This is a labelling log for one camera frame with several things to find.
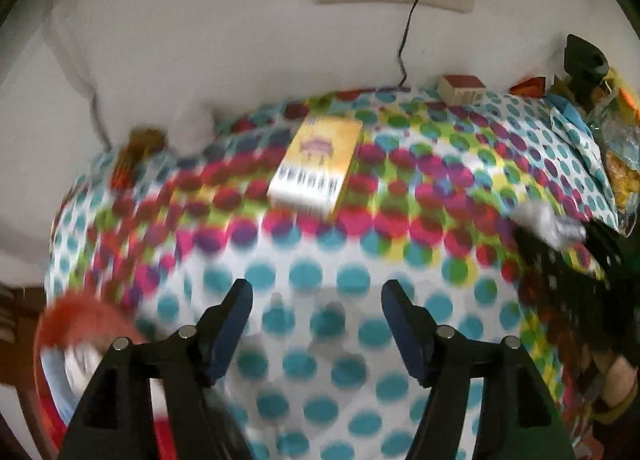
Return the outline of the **light blue sock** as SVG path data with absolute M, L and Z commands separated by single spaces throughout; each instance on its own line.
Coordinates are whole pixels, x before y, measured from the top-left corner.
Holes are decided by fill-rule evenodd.
M 103 354 L 90 343 L 66 347 L 45 347 L 40 352 L 40 365 L 58 415 L 64 424 L 73 419 L 93 373 Z

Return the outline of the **red packet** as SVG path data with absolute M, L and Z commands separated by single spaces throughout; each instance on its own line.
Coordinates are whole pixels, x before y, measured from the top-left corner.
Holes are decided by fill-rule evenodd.
M 521 98 L 543 98 L 546 94 L 546 78 L 544 76 L 528 78 L 510 87 L 509 93 Z

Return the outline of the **polka dot bed sheet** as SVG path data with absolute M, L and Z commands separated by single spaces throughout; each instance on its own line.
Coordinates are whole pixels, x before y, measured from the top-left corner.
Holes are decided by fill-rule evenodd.
M 267 198 L 310 115 L 363 128 L 332 221 Z M 93 293 L 154 339 L 248 280 L 253 310 L 221 386 L 259 459 L 407 453 L 427 393 L 382 314 L 390 279 L 463 336 L 518 336 L 560 398 L 565 342 L 518 302 L 523 265 L 508 216 L 541 199 L 617 223 L 585 133 L 549 103 L 513 95 L 447 106 L 430 90 L 365 90 L 264 107 L 224 124 L 201 153 L 145 160 L 126 193 L 111 190 L 115 161 L 96 157 L 64 200 L 47 296 Z

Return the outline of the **black clamp stand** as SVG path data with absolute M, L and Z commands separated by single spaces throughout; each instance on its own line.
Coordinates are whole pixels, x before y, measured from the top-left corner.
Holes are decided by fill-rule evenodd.
M 570 92 L 577 103 L 589 112 L 593 106 L 591 94 L 600 87 L 610 70 L 608 59 L 589 41 L 568 34 L 564 49 L 564 70 L 570 77 Z

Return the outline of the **small red-top box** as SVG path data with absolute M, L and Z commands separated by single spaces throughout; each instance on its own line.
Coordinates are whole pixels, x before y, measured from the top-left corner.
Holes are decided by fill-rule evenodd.
M 485 84 L 471 75 L 442 75 L 437 84 L 437 93 L 448 106 L 473 105 L 484 98 Z

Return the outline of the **crumpled white tissue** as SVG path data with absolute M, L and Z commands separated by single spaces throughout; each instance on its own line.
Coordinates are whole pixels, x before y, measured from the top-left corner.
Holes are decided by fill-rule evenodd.
M 215 109 L 212 104 L 193 104 L 178 113 L 168 124 L 168 146 L 178 157 L 199 153 L 213 141 L 215 124 Z

